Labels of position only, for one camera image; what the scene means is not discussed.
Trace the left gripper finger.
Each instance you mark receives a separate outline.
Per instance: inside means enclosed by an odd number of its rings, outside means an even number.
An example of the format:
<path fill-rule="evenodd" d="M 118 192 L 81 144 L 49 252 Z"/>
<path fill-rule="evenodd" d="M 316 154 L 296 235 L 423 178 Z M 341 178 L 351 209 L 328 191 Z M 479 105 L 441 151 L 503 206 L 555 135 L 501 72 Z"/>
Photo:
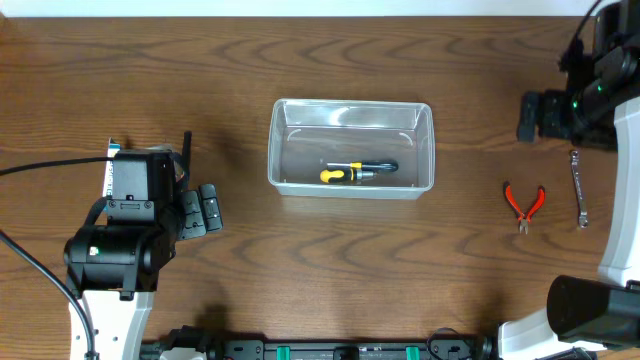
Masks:
<path fill-rule="evenodd" d="M 185 191 L 181 194 L 180 203 L 184 212 L 181 238 L 198 238 L 207 233 L 201 210 L 199 195 L 196 191 Z"/>
<path fill-rule="evenodd" d="M 223 221 L 215 186 L 203 184 L 199 186 L 198 190 L 205 227 L 207 229 L 222 229 Z"/>

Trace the small black orange hammer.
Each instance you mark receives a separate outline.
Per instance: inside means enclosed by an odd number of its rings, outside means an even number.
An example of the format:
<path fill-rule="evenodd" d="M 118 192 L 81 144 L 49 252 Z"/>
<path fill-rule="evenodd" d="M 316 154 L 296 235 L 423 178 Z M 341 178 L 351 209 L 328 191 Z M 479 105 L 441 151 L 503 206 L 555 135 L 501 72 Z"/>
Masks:
<path fill-rule="evenodd" d="M 180 188 L 186 191 L 189 187 L 191 164 L 192 132 L 186 131 L 183 136 L 182 152 L 176 157 L 175 162 L 182 170 L 182 177 L 178 181 Z"/>

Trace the blue white screwdriver box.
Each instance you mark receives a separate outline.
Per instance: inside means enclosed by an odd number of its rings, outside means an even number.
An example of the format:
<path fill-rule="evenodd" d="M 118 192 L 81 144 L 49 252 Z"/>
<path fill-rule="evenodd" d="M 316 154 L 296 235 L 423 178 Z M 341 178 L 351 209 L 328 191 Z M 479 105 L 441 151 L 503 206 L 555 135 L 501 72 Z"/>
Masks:
<path fill-rule="evenodd" d="M 104 197 L 111 196 L 113 193 L 113 180 L 114 180 L 114 165 L 113 158 L 120 151 L 121 145 L 118 144 L 113 138 L 110 138 L 107 146 L 107 156 L 110 158 L 105 165 L 104 181 L 102 195 Z"/>

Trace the silver wrench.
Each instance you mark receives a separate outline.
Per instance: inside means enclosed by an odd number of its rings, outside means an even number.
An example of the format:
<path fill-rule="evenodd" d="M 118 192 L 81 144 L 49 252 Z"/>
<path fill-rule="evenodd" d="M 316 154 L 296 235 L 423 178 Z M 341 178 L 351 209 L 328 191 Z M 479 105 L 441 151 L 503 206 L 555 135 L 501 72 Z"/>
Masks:
<path fill-rule="evenodd" d="M 570 168 L 573 177 L 574 187 L 576 191 L 576 199 L 578 204 L 578 225 L 580 228 L 587 228 L 589 225 L 588 212 L 585 204 L 584 193 L 581 184 L 581 175 L 579 171 L 579 152 L 572 150 L 570 152 Z"/>

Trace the stubby yellow black screwdriver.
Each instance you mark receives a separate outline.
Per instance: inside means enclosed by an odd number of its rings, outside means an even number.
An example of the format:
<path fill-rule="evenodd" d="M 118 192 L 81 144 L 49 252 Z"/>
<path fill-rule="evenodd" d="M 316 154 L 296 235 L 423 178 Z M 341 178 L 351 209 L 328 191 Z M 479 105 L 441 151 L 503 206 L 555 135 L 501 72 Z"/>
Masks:
<path fill-rule="evenodd" d="M 370 180 L 376 177 L 373 171 L 348 168 L 329 170 L 325 169 L 320 173 L 320 180 L 326 184 L 356 183 Z"/>

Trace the clear plastic container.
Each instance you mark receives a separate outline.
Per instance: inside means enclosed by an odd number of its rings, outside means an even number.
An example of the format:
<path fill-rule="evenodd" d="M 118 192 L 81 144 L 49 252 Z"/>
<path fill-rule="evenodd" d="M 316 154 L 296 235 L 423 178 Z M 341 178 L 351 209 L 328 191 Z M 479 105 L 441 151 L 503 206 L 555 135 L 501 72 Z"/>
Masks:
<path fill-rule="evenodd" d="M 395 161 L 396 172 L 326 184 L 329 162 Z M 435 136 L 424 103 L 279 99 L 272 112 L 267 176 L 282 195 L 416 200 L 435 183 Z"/>

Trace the thin black yellow screwdriver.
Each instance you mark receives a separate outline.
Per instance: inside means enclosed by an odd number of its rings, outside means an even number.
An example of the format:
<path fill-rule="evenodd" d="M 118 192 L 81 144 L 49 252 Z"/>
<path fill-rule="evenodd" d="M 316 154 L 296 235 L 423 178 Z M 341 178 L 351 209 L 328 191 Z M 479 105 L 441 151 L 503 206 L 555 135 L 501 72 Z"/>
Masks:
<path fill-rule="evenodd" d="M 329 162 L 327 168 L 336 170 L 341 168 L 360 169 L 362 171 L 392 173 L 399 169 L 395 161 L 357 161 L 357 162 Z"/>

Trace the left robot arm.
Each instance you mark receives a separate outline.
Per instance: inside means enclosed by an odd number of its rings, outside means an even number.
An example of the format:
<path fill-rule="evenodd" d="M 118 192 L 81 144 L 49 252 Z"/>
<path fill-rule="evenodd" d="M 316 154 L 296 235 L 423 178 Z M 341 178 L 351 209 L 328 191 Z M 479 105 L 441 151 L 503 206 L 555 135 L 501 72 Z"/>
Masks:
<path fill-rule="evenodd" d="M 67 286 L 93 327 L 101 359 L 139 357 L 159 273 L 176 256 L 176 243 L 222 227 L 212 184 L 156 195 L 114 189 L 97 202 L 64 259 Z"/>

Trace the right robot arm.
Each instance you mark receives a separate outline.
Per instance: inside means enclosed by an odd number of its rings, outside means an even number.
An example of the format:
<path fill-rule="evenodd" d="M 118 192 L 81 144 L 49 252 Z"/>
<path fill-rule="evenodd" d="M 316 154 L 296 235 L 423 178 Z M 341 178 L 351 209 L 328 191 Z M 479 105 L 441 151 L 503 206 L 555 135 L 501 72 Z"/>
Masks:
<path fill-rule="evenodd" d="M 561 275 L 543 309 L 500 325 L 483 352 L 491 359 L 594 359 L 639 345 L 639 4 L 595 2 L 585 17 L 591 53 L 573 35 L 559 62 L 565 89 L 524 94 L 516 135 L 616 152 L 606 249 L 597 279 Z"/>

